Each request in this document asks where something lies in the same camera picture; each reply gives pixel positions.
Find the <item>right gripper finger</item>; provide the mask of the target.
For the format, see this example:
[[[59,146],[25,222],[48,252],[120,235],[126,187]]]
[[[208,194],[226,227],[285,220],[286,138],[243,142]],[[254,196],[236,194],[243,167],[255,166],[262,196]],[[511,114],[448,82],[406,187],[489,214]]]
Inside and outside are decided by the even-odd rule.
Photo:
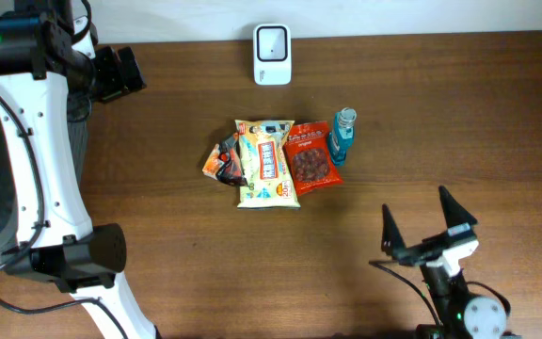
[[[438,193],[443,216],[448,229],[465,223],[470,226],[475,226],[478,223],[478,220],[457,202],[445,186],[439,186]]]
[[[382,205],[382,218],[382,251],[386,254],[402,254],[407,247],[392,216],[391,210],[386,204]]]

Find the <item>blue mouthwash bottle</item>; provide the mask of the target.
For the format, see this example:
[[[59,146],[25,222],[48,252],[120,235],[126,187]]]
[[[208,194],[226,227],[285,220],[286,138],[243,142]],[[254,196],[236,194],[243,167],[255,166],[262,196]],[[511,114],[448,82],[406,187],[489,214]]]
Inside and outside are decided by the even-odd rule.
[[[348,149],[355,138],[357,112],[346,107],[335,114],[332,130],[327,136],[327,146],[332,163],[339,167],[345,162]]]

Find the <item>red snack bag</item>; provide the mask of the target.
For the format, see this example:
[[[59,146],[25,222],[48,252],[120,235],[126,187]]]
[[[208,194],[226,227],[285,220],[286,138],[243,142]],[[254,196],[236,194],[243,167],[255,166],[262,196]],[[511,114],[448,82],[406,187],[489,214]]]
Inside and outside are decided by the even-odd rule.
[[[326,121],[308,122],[291,128],[284,151],[297,196],[317,188],[343,183],[327,147]]]

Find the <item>small orange box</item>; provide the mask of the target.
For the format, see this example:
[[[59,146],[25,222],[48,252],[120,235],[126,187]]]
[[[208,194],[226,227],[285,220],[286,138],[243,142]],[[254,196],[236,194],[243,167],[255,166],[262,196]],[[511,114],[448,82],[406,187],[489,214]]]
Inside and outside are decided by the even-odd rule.
[[[223,166],[223,161],[220,159],[220,155],[220,145],[217,143],[210,152],[202,168],[202,172],[205,176],[215,180],[217,179],[217,173]]]

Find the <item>cream chocolate chip bag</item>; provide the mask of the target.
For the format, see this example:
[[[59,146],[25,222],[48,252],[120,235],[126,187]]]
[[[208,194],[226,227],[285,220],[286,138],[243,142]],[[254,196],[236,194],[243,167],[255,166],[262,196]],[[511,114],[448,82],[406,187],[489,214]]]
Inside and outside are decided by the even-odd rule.
[[[242,209],[299,208],[283,151],[294,121],[236,120],[240,162],[246,186],[239,189]]]

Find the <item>black orange snack packet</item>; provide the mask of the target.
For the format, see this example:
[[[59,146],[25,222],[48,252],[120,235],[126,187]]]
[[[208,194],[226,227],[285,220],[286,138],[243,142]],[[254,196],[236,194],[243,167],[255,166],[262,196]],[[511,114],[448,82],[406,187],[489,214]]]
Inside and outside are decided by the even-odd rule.
[[[233,133],[221,140],[217,146],[216,160],[219,165],[215,171],[215,178],[228,186],[247,186],[247,178],[242,170],[239,156],[238,140],[238,134]]]

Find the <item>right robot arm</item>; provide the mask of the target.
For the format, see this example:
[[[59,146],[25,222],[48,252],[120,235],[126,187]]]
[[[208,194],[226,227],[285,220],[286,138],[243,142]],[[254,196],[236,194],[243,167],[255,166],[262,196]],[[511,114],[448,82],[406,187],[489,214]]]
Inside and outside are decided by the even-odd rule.
[[[381,250],[390,260],[371,261],[370,266],[383,270],[411,287],[421,297],[433,318],[420,324],[416,338],[506,339],[517,335],[507,329],[511,314],[509,300],[493,288],[464,278],[459,261],[477,250],[474,231],[478,220],[465,209],[445,186],[438,188],[446,230],[407,246],[390,208],[382,206]],[[387,265],[417,267],[429,292],[420,288]]]

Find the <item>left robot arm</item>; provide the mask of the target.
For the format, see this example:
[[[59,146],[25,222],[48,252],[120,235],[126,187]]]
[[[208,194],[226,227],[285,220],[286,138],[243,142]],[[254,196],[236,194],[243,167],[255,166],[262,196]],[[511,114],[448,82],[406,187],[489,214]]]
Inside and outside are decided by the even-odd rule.
[[[76,144],[95,103],[145,88],[130,48],[100,47],[90,14],[68,1],[18,1],[0,15],[0,124],[16,207],[0,239],[0,270],[52,283],[83,306],[107,338],[156,338],[124,269],[116,223],[96,226],[83,203]]]

